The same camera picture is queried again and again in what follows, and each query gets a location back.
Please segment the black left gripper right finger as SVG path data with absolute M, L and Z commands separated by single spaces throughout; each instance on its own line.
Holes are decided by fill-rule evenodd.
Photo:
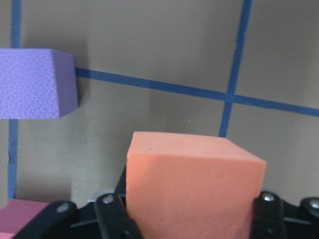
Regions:
M 284 207 L 279 196 L 262 191 L 253 202 L 251 239 L 284 239 Z

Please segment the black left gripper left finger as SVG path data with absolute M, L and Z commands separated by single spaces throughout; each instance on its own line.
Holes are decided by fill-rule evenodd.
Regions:
M 114 190 L 105 190 L 94 203 L 101 238 L 141 239 L 136 222 L 126 209 L 126 168 L 123 169 Z

